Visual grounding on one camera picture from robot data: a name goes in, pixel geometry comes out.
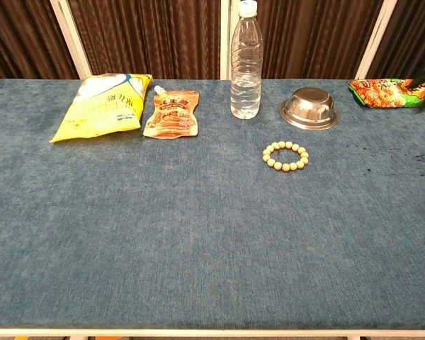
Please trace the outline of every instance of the metal bowl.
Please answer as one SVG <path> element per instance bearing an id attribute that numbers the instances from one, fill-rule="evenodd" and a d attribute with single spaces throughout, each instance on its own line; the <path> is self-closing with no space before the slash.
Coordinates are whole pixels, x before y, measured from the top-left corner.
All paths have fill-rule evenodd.
<path id="1" fill-rule="evenodd" d="M 316 87 L 296 90 L 280 109 L 283 119 L 305 130 L 326 130 L 339 121 L 331 95 Z"/>

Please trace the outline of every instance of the blue table cover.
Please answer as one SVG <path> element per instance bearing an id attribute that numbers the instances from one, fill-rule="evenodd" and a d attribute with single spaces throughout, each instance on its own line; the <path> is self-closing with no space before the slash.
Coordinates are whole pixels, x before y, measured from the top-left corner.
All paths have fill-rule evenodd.
<path id="1" fill-rule="evenodd" d="M 425 111 L 265 80 L 238 120 L 228 81 L 153 81 L 142 123 L 154 85 L 193 89 L 197 137 L 52 145 L 79 84 L 0 80 L 0 328 L 425 329 Z M 303 86 L 336 127 L 282 119 Z M 279 140 L 309 165 L 266 166 Z"/>

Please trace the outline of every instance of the bead bracelet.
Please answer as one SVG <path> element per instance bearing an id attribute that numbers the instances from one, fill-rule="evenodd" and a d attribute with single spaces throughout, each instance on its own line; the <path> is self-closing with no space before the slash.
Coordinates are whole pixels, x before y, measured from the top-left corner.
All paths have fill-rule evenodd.
<path id="1" fill-rule="evenodd" d="M 297 152 L 300 155 L 299 161 L 282 164 L 279 161 L 272 159 L 271 154 L 274 152 L 274 150 L 279 149 L 291 149 L 294 152 Z M 309 154 L 304 147 L 300 147 L 298 144 L 280 141 L 279 143 L 274 142 L 265 148 L 265 150 L 263 151 L 263 161 L 267 163 L 268 166 L 273 167 L 275 170 L 289 172 L 297 169 L 302 169 L 304 166 L 306 166 L 309 163 Z"/>

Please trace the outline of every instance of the blue fabric tablecloth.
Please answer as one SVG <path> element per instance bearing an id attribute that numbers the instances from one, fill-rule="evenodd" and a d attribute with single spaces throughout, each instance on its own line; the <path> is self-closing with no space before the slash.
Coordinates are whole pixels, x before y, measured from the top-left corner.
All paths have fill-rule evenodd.
<path id="1" fill-rule="evenodd" d="M 154 81 L 143 123 L 156 84 L 200 92 L 197 137 L 52 145 L 79 82 L 0 80 L 0 327 L 425 329 L 425 111 L 267 80 L 238 120 L 228 81 Z M 282 119 L 303 86 L 336 127 Z M 267 167 L 279 140 L 309 166 Z"/>

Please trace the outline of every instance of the water bottle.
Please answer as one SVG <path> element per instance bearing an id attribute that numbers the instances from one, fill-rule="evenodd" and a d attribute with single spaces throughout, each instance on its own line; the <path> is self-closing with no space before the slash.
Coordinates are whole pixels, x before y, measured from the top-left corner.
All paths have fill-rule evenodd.
<path id="1" fill-rule="evenodd" d="M 235 117 L 250 119 L 260 108 L 263 36 L 256 21 L 256 1 L 239 3 L 239 22 L 231 49 L 231 109 Z"/>

